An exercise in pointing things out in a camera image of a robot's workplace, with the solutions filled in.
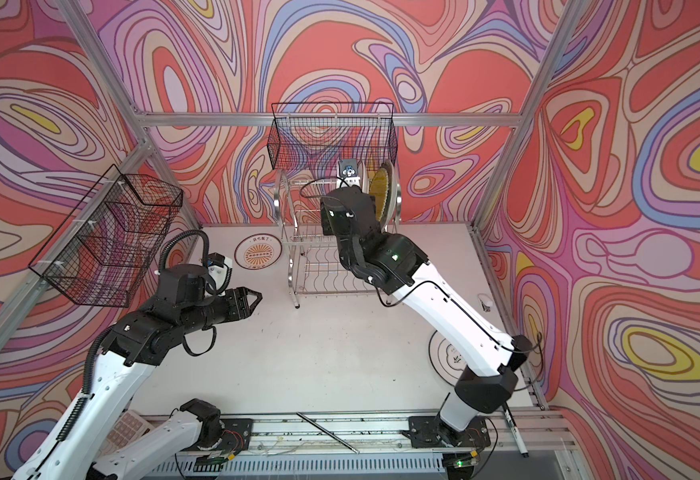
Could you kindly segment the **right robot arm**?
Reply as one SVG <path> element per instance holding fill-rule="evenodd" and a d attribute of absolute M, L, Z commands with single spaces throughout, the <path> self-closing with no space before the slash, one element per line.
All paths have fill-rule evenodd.
<path fill-rule="evenodd" d="M 440 274 L 409 237 L 384 231 L 373 196 L 358 186 L 336 188 L 320 200 L 322 227 L 337 240 L 341 265 L 372 286 L 386 308 L 410 307 L 462 356 L 465 367 L 438 415 L 444 433 L 460 434 L 479 415 L 506 404 L 518 370 L 535 349 L 524 335 L 492 325 Z"/>

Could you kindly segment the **yellow woven pattern plate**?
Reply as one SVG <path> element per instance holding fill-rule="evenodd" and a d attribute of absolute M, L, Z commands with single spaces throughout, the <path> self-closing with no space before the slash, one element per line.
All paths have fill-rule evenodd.
<path fill-rule="evenodd" d="M 382 221 L 387 212 L 391 191 L 391 173 L 386 165 L 382 165 L 369 183 L 369 194 L 375 201 L 376 218 Z"/>

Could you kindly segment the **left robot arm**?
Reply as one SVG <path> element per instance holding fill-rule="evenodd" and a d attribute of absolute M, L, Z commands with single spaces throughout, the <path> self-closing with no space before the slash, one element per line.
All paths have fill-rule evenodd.
<path fill-rule="evenodd" d="M 100 448 L 142 384 L 189 334 L 249 318 L 261 293 L 217 284 L 210 266 L 161 270 L 156 293 L 107 327 L 87 353 L 81 390 L 16 479 L 141 479 L 186 448 L 215 450 L 227 432 L 220 410 L 191 399 L 166 422 L 109 455 Z"/>

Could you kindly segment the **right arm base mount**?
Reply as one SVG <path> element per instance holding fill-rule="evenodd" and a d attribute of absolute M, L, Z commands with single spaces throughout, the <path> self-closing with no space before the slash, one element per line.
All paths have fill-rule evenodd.
<path fill-rule="evenodd" d="M 462 431 L 449 427 L 437 415 L 410 416 L 408 428 L 401 434 L 410 440 L 413 448 L 470 448 L 483 451 L 491 446 L 490 432 L 483 416 L 474 417 Z"/>

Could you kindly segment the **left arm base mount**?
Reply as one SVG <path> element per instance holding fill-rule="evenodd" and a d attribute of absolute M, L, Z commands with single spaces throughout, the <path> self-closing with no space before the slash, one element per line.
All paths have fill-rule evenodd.
<path fill-rule="evenodd" d="M 205 455 L 216 454 L 240 454 L 249 449 L 254 420 L 245 417 L 223 418 L 219 435 L 212 442 L 204 440 L 201 444 L 195 444 L 181 450 L 181 453 L 201 453 Z"/>

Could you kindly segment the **light green flower plate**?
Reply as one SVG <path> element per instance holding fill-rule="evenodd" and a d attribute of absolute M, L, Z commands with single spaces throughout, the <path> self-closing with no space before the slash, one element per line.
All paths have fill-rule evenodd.
<path fill-rule="evenodd" d="M 401 187 L 398 167 L 391 163 L 386 162 L 384 164 L 388 172 L 388 198 L 387 198 L 387 213 L 386 213 L 386 223 L 385 225 L 397 226 L 400 222 L 399 217 L 399 207 L 401 200 Z"/>

